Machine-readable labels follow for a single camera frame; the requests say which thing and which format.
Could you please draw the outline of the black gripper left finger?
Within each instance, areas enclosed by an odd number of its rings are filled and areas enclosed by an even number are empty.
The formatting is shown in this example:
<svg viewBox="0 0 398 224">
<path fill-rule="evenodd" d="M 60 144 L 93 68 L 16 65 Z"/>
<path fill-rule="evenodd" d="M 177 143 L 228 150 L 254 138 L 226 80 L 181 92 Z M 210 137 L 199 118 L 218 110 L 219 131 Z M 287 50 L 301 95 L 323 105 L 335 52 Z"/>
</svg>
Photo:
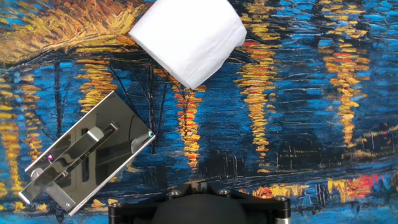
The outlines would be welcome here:
<svg viewBox="0 0 398 224">
<path fill-rule="evenodd" d="M 191 195 L 195 192 L 191 184 L 178 185 L 170 190 L 158 193 L 138 203 L 115 202 L 108 207 L 109 224 L 130 224 L 136 219 L 150 220 L 164 202 Z"/>
</svg>

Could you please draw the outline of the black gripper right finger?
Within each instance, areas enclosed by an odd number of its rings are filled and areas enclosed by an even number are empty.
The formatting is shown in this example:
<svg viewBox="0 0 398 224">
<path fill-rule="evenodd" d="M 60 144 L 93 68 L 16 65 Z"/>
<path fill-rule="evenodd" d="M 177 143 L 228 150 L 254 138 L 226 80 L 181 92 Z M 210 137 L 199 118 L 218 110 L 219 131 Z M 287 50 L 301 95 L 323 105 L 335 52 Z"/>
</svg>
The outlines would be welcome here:
<svg viewBox="0 0 398 224">
<path fill-rule="evenodd" d="M 284 195 L 272 196 L 271 198 L 259 198 L 238 190 L 228 189 L 220 183 L 205 182 L 205 193 L 227 197 L 238 202 L 246 214 L 264 214 L 267 223 L 291 224 L 291 202 Z"/>
</svg>

